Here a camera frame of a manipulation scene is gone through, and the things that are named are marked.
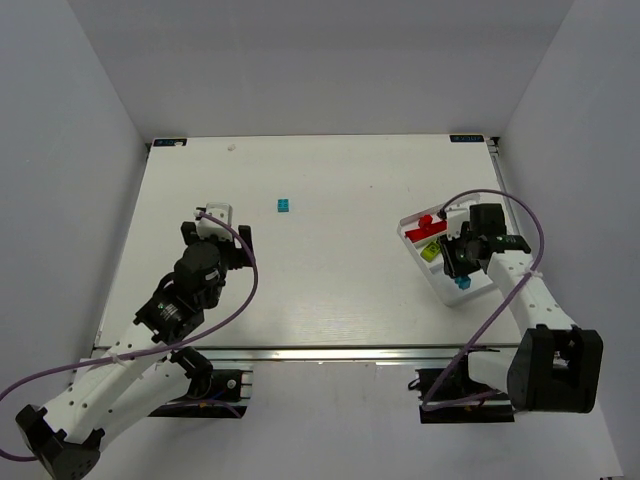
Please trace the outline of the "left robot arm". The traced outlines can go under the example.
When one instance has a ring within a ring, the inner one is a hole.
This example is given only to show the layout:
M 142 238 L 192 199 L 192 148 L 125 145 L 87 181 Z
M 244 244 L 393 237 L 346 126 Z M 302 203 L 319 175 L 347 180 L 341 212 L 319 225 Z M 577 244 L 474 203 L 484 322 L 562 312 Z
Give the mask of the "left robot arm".
M 82 376 L 59 396 L 17 414 L 26 446 L 52 478 L 84 478 L 113 439 L 150 414 L 240 414 L 241 372 L 215 371 L 191 344 L 228 272 L 257 268 L 251 228 L 199 213 L 181 234 L 182 256 L 122 337 L 100 358 L 80 363 Z

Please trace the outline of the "red small lego brick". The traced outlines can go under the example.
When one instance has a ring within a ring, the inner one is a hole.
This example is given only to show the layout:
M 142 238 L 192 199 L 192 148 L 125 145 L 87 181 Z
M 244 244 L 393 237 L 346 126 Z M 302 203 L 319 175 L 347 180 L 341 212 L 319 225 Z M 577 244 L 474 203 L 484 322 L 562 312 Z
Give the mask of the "red small lego brick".
M 418 221 L 418 226 L 420 229 L 425 229 L 429 227 L 433 223 L 433 218 L 431 215 L 424 215 Z

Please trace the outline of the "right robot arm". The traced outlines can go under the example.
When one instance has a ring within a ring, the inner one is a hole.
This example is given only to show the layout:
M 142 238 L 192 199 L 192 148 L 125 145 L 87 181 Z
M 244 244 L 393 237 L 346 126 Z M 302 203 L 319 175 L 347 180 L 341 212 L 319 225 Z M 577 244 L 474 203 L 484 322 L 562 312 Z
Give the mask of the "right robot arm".
M 515 351 L 466 348 L 469 378 L 508 396 L 521 411 L 589 413 L 599 381 L 604 344 L 559 306 L 536 270 L 527 241 L 508 232 L 503 208 L 480 203 L 447 208 L 438 242 L 444 272 L 457 285 L 484 273 L 503 296 L 521 340 Z

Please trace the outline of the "blue square lego brick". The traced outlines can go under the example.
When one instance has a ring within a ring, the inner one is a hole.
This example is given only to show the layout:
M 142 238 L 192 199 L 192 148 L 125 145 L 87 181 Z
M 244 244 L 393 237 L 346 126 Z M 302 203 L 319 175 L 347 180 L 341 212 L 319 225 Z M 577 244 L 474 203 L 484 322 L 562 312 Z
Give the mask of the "blue square lego brick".
M 290 212 L 289 200 L 286 198 L 278 199 L 276 208 L 278 213 L 289 213 Z

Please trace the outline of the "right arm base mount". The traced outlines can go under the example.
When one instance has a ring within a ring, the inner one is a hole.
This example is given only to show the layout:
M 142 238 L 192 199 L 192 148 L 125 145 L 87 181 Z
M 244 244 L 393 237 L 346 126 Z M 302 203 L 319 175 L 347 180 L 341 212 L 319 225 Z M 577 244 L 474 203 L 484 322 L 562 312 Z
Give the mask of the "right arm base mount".
M 515 421 L 515 410 L 504 393 L 490 398 L 462 401 L 462 398 L 486 393 L 486 385 L 471 380 L 465 367 L 457 369 L 443 382 L 429 401 L 429 411 L 418 407 L 420 423 L 445 424 L 497 424 Z

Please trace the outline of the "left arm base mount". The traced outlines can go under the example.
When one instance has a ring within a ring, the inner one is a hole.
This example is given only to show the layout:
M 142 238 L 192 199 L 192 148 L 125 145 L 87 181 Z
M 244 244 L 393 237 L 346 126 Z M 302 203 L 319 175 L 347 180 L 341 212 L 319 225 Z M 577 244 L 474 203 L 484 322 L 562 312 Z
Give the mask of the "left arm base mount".
M 241 419 L 252 395 L 253 371 L 215 368 L 187 393 L 149 414 L 151 418 Z

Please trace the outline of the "red lego plate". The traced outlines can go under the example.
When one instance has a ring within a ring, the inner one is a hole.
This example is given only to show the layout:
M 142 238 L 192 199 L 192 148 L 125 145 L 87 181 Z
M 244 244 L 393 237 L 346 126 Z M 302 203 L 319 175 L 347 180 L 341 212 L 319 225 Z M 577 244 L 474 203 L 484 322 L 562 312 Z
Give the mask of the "red lego plate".
M 416 229 L 407 230 L 405 232 L 405 237 L 408 238 L 412 243 L 417 243 L 427 238 L 439 235 L 446 230 L 447 223 L 438 222 L 423 227 L 418 227 Z

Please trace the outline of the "blue long lego brick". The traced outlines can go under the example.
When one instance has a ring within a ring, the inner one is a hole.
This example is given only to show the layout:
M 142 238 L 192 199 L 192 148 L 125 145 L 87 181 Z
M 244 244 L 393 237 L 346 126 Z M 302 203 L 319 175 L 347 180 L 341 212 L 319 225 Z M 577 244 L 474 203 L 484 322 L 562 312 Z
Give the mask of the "blue long lego brick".
M 458 276 L 454 279 L 454 282 L 462 291 L 468 290 L 471 287 L 471 278 L 468 275 Z

